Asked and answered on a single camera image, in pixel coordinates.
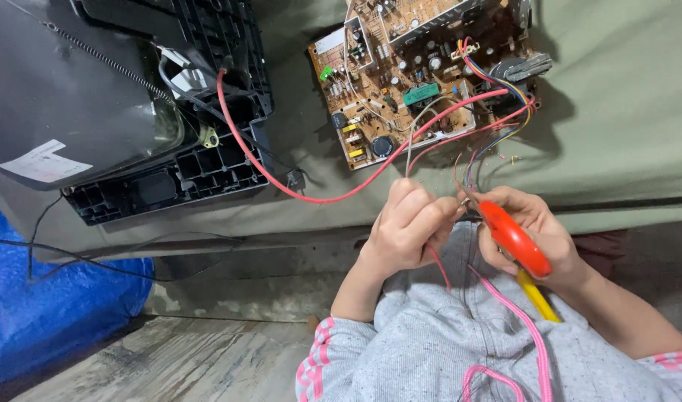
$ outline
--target blue tarp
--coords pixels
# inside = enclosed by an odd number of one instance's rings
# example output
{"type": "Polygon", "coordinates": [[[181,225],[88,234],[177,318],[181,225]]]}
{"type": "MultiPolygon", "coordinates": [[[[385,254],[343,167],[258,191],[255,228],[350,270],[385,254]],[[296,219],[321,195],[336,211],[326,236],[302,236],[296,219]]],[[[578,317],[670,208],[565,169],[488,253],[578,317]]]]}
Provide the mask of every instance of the blue tarp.
{"type": "MultiPolygon", "coordinates": [[[[1,212],[0,239],[25,241],[1,212]]],[[[26,248],[0,244],[0,383],[89,347],[125,326],[140,312],[151,287],[149,280],[87,263],[28,283],[26,263],[26,248]]],[[[152,275],[150,258],[105,263],[152,275]]],[[[55,266],[34,262],[34,278],[55,266]]]]}

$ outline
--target wooden floor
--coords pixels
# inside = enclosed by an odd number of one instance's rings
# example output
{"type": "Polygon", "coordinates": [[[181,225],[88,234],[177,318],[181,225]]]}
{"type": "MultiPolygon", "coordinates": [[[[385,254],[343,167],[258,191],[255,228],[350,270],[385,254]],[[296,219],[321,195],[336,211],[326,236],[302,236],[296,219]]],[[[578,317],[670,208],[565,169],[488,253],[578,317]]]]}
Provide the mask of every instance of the wooden floor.
{"type": "Polygon", "coordinates": [[[295,401],[311,342],[306,324],[157,317],[13,400],[295,401]]]}

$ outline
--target spring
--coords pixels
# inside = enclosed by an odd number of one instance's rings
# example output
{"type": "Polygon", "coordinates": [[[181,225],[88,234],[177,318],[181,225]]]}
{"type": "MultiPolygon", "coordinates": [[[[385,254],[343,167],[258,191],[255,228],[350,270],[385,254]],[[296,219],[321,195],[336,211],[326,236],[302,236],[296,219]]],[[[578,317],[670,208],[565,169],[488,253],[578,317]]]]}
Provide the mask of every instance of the spring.
{"type": "Polygon", "coordinates": [[[120,74],[124,75],[125,77],[130,78],[131,80],[135,81],[142,87],[145,87],[148,91],[151,93],[155,94],[158,98],[165,100],[167,103],[170,105],[175,105],[175,100],[167,95],[165,91],[162,89],[155,87],[153,84],[149,83],[148,80],[145,78],[140,77],[139,75],[135,74],[134,72],[130,71],[128,68],[123,67],[122,65],[118,64],[115,60],[110,59],[108,56],[104,55],[103,53],[100,53],[99,51],[93,49],[92,47],[86,45],[85,43],[81,42],[78,40],[78,38],[72,36],[68,32],[65,32],[64,30],[60,29],[57,27],[54,23],[46,23],[45,24],[48,28],[50,28],[51,31],[55,32],[58,34],[61,38],[75,44],[82,50],[84,50],[86,53],[90,54],[91,56],[95,57],[96,59],[104,62],[105,64],[109,65],[112,68],[115,68],[116,71],[118,71],[120,74]]]}

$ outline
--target yellow handle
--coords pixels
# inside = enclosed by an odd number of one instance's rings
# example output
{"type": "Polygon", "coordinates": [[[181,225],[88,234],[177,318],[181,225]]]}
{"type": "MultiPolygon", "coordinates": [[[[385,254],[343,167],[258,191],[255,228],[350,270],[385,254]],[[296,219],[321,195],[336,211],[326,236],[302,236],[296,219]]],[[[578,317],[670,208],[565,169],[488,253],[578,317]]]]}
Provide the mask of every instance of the yellow handle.
{"type": "Polygon", "coordinates": [[[540,290],[537,288],[537,286],[535,286],[532,278],[530,278],[524,269],[520,269],[520,271],[517,273],[517,283],[520,284],[522,290],[525,291],[525,295],[527,295],[530,301],[535,305],[544,319],[554,321],[556,323],[562,322],[552,310],[550,304],[547,303],[545,297],[542,296],[540,290]]]}

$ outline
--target black capacitor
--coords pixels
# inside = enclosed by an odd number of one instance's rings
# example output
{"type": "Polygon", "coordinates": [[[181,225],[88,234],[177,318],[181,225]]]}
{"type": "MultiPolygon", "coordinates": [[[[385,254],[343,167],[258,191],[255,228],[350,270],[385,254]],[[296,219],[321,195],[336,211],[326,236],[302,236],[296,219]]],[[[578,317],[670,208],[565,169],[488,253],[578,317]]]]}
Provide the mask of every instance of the black capacitor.
{"type": "Polygon", "coordinates": [[[371,143],[371,151],[379,158],[387,157],[393,152],[393,140],[388,135],[376,137],[371,143]]]}
{"type": "Polygon", "coordinates": [[[337,130],[345,127],[347,122],[348,120],[346,120],[346,115],[341,112],[331,115],[331,123],[333,123],[334,128],[337,130]]]}

